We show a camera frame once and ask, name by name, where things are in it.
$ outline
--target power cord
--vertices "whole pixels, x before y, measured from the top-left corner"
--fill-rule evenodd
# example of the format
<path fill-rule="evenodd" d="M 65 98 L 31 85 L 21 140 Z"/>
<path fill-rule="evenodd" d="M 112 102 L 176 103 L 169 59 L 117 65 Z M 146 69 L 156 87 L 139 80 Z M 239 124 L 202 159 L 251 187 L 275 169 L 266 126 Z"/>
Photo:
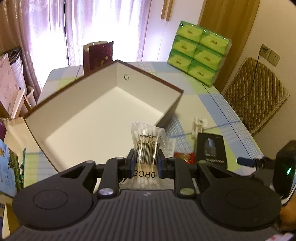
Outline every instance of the power cord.
<path fill-rule="evenodd" d="M 253 85 L 254 85 L 254 82 L 255 82 L 255 77 L 256 77 L 256 70 L 257 70 L 257 65 L 258 65 L 258 62 L 259 62 L 259 57 L 260 57 L 260 54 L 261 54 L 261 51 L 262 50 L 265 50 L 267 51 L 267 48 L 266 47 L 262 47 L 259 51 L 259 54 L 258 54 L 258 59 L 257 59 L 257 63 L 256 63 L 256 67 L 255 67 L 255 73 L 254 73 L 254 79 L 253 79 L 253 82 L 252 82 L 252 85 L 251 85 L 251 89 L 250 91 L 248 92 L 248 94 L 244 95 L 242 98 L 238 99 L 237 101 L 235 101 L 234 103 L 232 103 L 230 106 L 232 107 L 235 103 L 239 102 L 240 100 L 242 100 L 244 97 L 248 96 L 251 91 L 252 91 L 252 88 L 253 88 Z"/>

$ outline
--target purple curtain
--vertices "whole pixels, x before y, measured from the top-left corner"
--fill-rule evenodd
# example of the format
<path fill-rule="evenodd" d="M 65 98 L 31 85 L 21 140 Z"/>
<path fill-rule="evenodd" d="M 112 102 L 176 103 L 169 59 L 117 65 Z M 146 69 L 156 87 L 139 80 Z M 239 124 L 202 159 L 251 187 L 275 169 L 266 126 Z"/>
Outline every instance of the purple curtain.
<path fill-rule="evenodd" d="M 140 61 L 151 0 L 3 0 L 0 52 L 21 46 L 38 98 L 53 69 L 83 64 L 82 46 L 113 41 L 113 60 Z"/>

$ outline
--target brown quilted mat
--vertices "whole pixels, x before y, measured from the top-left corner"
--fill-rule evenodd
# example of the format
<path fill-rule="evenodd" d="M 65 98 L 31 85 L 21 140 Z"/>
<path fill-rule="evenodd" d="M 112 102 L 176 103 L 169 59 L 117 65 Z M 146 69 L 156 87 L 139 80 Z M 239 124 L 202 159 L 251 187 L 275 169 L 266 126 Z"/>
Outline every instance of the brown quilted mat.
<path fill-rule="evenodd" d="M 255 59 L 245 59 L 233 82 L 223 94 L 230 105 L 250 91 L 255 67 Z M 289 97 L 286 88 L 268 67 L 259 62 L 256 72 L 251 93 L 232 106 L 249 127 L 251 134 L 263 127 Z"/>

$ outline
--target green tissue package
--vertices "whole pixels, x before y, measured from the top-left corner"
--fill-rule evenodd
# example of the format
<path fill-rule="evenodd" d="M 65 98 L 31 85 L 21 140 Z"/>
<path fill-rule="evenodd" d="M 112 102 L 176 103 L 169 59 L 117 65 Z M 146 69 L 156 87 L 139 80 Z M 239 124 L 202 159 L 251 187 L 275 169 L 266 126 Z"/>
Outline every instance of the green tissue package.
<path fill-rule="evenodd" d="M 181 21 L 177 30 L 177 35 L 198 43 L 203 32 L 203 28 L 188 22 Z"/>
<path fill-rule="evenodd" d="M 215 72 L 209 67 L 193 60 L 189 67 L 188 74 L 210 86 L 215 82 L 219 72 Z"/>
<path fill-rule="evenodd" d="M 176 36 L 172 45 L 172 49 L 177 50 L 183 54 L 186 54 L 189 57 L 193 57 L 197 43 L 188 40 L 186 38 Z"/>
<path fill-rule="evenodd" d="M 223 55 L 200 44 L 197 44 L 193 58 L 215 71 L 219 70 L 225 61 Z"/>
<path fill-rule="evenodd" d="M 204 30 L 199 43 L 222 55 L 227 55 L 231 47 L 231 41 L 229 39 L 206 29 Z"/>
<path fill-rule="evenodd" d="M 170 51 L 170 56 L 168 57 L 168 63 L 170 65 L 186 73 L 188 72 L 191 61 L 192 61 L 192 58 L 173 49 Z"/>

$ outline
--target checkered tablecloth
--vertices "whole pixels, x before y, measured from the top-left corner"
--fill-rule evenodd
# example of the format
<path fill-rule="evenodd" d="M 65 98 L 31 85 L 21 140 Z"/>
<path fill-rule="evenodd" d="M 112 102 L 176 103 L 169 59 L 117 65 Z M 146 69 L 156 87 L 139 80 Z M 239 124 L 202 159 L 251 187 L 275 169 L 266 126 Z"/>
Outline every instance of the checkered tablecloth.
<path fill-rule="evenodd" d="M 134 62 L 132 65 L 172 83 L 184 90 L 178 108 L 166 127 L 168 137 L 176 139 L 176 152 L 191 153 L 193 140 L 190 132 L 195 115 L 207 118 L 204 132 L 223 135 L 228 169 L 240 175 L 249 175 L 253 169 L 239 166 L 238 157 L 256 158 L 262 153 L 237 114 L 214 86 L 207 87 L 165 62 Z M 83 75 L 83 66 L 51 71 L 38 102 Z M 43 153 L 27 150 L 25 156 L 25 186 L 55 174 Z"/>

